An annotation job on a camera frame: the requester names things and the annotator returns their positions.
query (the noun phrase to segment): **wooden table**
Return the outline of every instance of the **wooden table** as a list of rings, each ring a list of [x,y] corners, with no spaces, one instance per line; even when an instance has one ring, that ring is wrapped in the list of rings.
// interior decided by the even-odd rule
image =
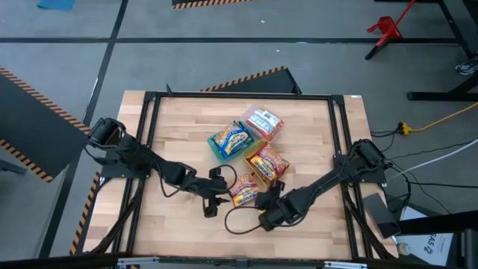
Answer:
[[[118,120],[129,134],[135,134],[143,103],[143,91],[126,91]],[[370,138],[363,101],[360,96],[345,96],[350,133],[353,140]],[[334,146],[328,105],[315,100],[162,98],[152,149],[169,161],[181,161],[198,170],[199,176],[220,163],[209,149],[206,139],[238,117],[253,103],[260,103],[285,121],[285,129],[273,142],[279,154],[291,163],[282,177],[285,192],[308,185],[332,169]],[[341,145],[340,112],[336,108]],[[146,141],[151,115],[146,118],[142,142]],[[230,164],[238,174],[250,168],[241,157]],[[231,181],[226,169],[223,172]],[[124,179],[112,179],[98,193],[88,229],[84,251],[93,249],[117,220]],[[349,260],[350,247],[340,187],[318,197],[307,218],[292,228],[276,228],[272,232],[257,229],[247,235],[232,235],[224,228],[224,216],[232,207],[224,203],[215,218],[204,218],[202,200],[181,192],[169,199],[159,187],[156,172],[147,180],[140,210],[134,254],[149,256],[208,256],[283,259]],[[173,189],[165,185],[166,192]],[[375,184],[362,184],[363,196],[380,193]],[[258,212],[235,211],[229,218],[231,229],[245,230],[258,224]],[[376,228],[368,221],[373,231]],[[129,224],[125,225],[121,250],[125,249]],[[358,249],[363,256],[360,228],[355,227]],[[388,251],[397,254],[392,240],[382,241]]]

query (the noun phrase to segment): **black and orange caution tape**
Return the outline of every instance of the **black and orange caution tape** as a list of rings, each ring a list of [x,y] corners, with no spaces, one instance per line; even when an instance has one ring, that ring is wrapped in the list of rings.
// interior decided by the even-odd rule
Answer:
[[[213,86],[213,87],[208,87],[208,88],[202,89],[200,91],[211,92],[211,91],[214,91],[214,90],[220,90],[224,87],[228,87],[228,86],[231,86],[233,84],[238,84],[238,83],[241,83],[241,82],[249,81],[249,80],[254,79],[254,78],[260,78],[263,75],[269,75],[271,73],[282,71],[282,70],[287,70],[287,67],[282,66],[282,67],[272,68],[272,69],[269,69],[267,71],[259,72],[259,73],[254,74],[254,75],[248,75],[248,76],[245,76],[243,78],[235,79],[233,81],[228,81],[226,83],[222,83],[222,84],[219,84],[219,85],[216,85],[216,86]]]
[[[35,90],[32,86],[26,84],[22,79],[16,77],[13,73],[6,70],[4,67],[0,66],[0,75],[3,75],[5,78],[8,78],[10,81],[15,83],[18,87],[22,88],[25,92],[34,97],[38,102],[41,102],[43,105],[54,111],[58,116],[63,117],[68,123],[72,124],[74,127],[78,128],[85,134],[90,132],[90,127],[83,124],[81,121],[77,120],[66,112],[64,109],[58,107],[55,103],[50,101],[44,95]],[[10,154],[15,156],[19,161],[21,161],[26,167],[32,170],[37,174],[43,181],[50,182],[53,180],[53,177],[45,172],[41,167],[38,167],[34,164],[27,156],[23,155],[19,150],[15,149],[13,145],[10,145],[8,141],[0,137],[0,146],[5,148]]]
[[[72,246],[69,249],[69,254],[74,256],[78,252],[78,245],[80,244],[80,238],[83,234],[85,223],[88,216],[93,212],[93,207],[91,206],[93,200],[98,193],[99,188],[99,178],[101,177],[100,172],[96,172],[95,177],[93,178],[93,184],[91,185],[90,192],[87,197],[87,202],[84,204],[83,212],[81,213],[80,222],[78,223],[78,228],[75,232],[75,238],[73,239]]]
[[[204,1],[190,1],[188,3],[179,3],[174,4],[173,9],[185,9],[190,7],[207,7],[212,5],[219,5],[219,4],[234,4],[234,3],[241,3],[245,1],[253,1],[253,0],[204,0]]]

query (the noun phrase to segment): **food package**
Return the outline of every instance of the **food package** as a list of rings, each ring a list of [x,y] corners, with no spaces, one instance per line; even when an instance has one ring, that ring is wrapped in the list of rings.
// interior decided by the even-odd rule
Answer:
[[[267,185],[271,181],[279,179],[284,175],[290,165],[268,142],[260,146],[257,151],[246,158],[246,160]]]
[[[241,206],[255,199],[259,188],[254,180],[255,173],[248,173],[238,178],[236,184],[229,190],[234,207]]]
[[[224,158],[246,149],[254,142],[249,130],[240,123],[232,122],[213,137],[213,141]]]
[[[261,105],[253,106],[244,116],[246,124],[269,142],[274,140],[284,126],[284,121]]]

